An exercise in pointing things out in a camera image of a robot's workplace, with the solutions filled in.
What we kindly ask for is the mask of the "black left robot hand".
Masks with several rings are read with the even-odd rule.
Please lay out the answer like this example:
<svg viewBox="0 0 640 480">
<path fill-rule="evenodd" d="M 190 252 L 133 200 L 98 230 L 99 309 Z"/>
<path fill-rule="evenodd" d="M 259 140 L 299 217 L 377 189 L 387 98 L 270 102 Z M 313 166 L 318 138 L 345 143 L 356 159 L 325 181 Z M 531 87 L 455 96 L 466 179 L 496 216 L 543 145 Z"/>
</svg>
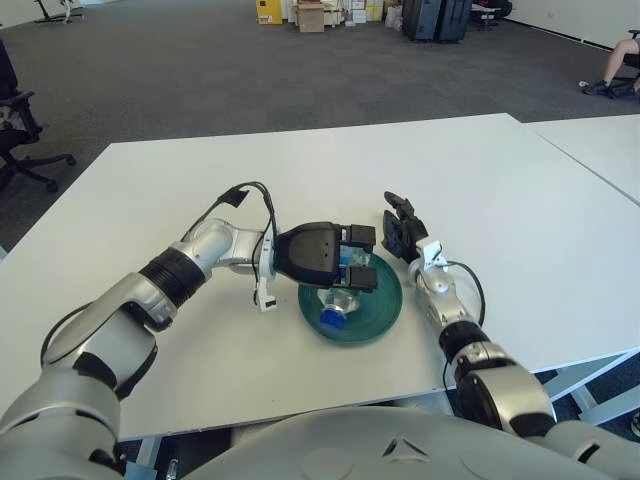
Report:
<svg viewBox="0 0 640 480">
<path fill-rule="evenodd" d="M 308 286 L 371 293 L 378 287 L 376 269 L 342 262 L 341 248 L 371 254 L 375 243 L 373 226 L 305 223 L 276 237 L 274 270 Z"/>
</svg>

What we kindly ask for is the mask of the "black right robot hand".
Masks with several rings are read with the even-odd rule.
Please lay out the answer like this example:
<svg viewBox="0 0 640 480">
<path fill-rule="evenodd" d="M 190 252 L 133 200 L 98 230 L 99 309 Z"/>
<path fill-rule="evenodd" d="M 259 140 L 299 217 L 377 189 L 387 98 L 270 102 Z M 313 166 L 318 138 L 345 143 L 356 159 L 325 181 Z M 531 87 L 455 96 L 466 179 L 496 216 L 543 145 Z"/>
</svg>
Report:
<svg viewBox="0 0 640 480">
<path fill-rule="evenodd" d="M 415 215 L 411 202 L 393 192 L 384 192 L 394 212 L 383 213 L 383 247 L 396 258 L 411 263 L 419 257 L 417 242 L 428 237 L 424 223 Z"/>
</svg>

